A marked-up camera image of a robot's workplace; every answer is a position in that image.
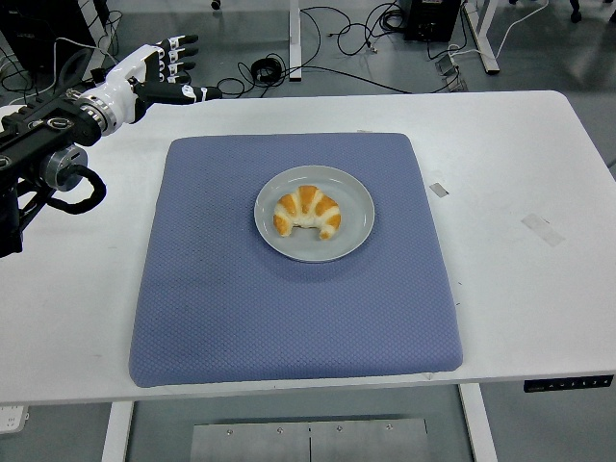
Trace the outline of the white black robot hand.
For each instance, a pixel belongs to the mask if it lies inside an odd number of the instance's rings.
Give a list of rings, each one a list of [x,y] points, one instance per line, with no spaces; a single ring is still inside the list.
[[[195,87],[181,74],[194,68],[189,58],[197,53],[197,41],[197,35],[182,35],[141,46],[80,97],[81,107],[100,118],[107,136],[141,120],[154,104],[184,106],[222,98],[220,89]]]

